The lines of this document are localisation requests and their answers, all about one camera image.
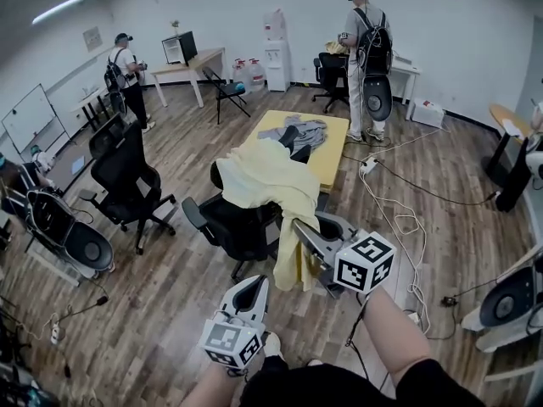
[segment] gray shirt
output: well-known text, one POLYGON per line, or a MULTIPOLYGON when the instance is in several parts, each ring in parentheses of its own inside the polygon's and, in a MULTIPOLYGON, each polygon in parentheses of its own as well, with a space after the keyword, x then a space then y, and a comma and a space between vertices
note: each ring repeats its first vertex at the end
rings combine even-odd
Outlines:
MULTIPOLYGON (((383 11, 379 9, 377 6, 373 6, 372 4, 368 3, 365 5, 360 6, 360 9, 364 11, 366 14, 366 17, 369 19, 370 23, 373 25, 379 25, 381 24, 381 19, 383 18, 383 11)), ((387 17, 387 23, 385 25, 385 28, 390 36, 390 41, 392 41, 392 33, 390 32, 390 24, 387 17)), ((356 36, 357 41, 356 43, 360 42, 360 39, 362 38, 362 35, 366 33, 367 28, 366 25, 362 22, 360 16, 356 13, 356 11, 353 9, 349 12, 349 15, 347 15, 347 22, 345 23, 345 33, 348 33, 350 36, 356 36)), ((356 49, 357 47, 350 47, 350 58, 349 61, 354 60, 356 62, 356 49)))

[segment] whiteboard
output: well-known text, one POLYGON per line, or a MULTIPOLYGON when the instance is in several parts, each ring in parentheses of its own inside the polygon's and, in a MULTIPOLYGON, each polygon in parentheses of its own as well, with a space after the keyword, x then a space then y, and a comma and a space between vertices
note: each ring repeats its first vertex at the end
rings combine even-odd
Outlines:
POLYGON ((6 114, 2 123, 21 153, 55 117, 42 85, 38 85, 6 114))

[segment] sneaker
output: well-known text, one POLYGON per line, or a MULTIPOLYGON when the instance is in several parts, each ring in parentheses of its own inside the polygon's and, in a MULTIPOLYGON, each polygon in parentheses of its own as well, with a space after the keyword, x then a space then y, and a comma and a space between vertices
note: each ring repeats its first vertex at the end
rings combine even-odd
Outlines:
POLYGON ((368 128, 366 130, 366 133, 369 137, 373 137, 379 142, 382 142, 384 140, 384 131, 375 131, 373 130, 373 128, 368 128))
POLYGON ((147 124, 147 128, 145 130, 142 130, 142 133, 145 134, 147 131, 149 131, 151 128, 153 128, 156 124, 154 122, 149 122, 147 124))
POLYGON ((266 343, 264 344, 264 355, 266 357, 279 356, 284 360, 283 354, 281 353, 281 340, 274 332, 269 332, 268 337, 266 338, 266 343))
POLYGON ((347 137, 348 137, 349 139, 354 140, 355 142, 361 142, 361 141, 362 141, 362 136, 361 136, 361 134, 360 134, 360 133, 355 133, 355 132, 353 132, 353 131, 351 131, 351 130, 348 130, 348 131, 347 131, 347 137))
POLYGON ((310 360, 306 366, 319 366, 324 365, 319 359, 310 360))

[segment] round table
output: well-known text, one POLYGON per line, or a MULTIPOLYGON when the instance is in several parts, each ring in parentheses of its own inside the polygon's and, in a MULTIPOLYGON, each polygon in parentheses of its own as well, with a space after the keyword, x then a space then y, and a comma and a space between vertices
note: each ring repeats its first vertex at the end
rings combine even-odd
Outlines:
MULTIPOLYGON (((510 120, 523 134, 523 137, 528 137, 531 133, 529 123, 523 120, 520 116, 513 113, 510 109, 501 106, 500 104, 491 104, 490 105, 490 114, 499 124, 501 128, 504 128, 504 121, 510 120)), ((484 157, 481 161, 486 175, 494 182, 496 185, 503 187, 506 181, 507 175, 509 175, 509 169, 500 162, 500 158, 505 151, 507 144, 509 143, 509 136, 504 132, 503 137, 500 140, 498 148, 494 152, 492 157, 484 157)), ((523 139, 515 137, 517 142, 522 143, 523 139)))

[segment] white pants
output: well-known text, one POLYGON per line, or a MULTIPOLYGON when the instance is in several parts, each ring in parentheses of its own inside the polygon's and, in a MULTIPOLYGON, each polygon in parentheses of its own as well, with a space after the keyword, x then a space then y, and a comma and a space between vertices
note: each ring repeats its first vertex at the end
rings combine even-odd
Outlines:
MULTIPOLYGON (((362 113, 364 111, 364 97, 362 91, 362 82, 364 73, 358 68, 355 59, 349 59, 349 71, 347 72, 349 80, 349 106, 350 106, 350 132, 360 135, 362 132, 362 113)), ((384 131, 384 121, 373 121, 373 130, 377 132, 384 131)))

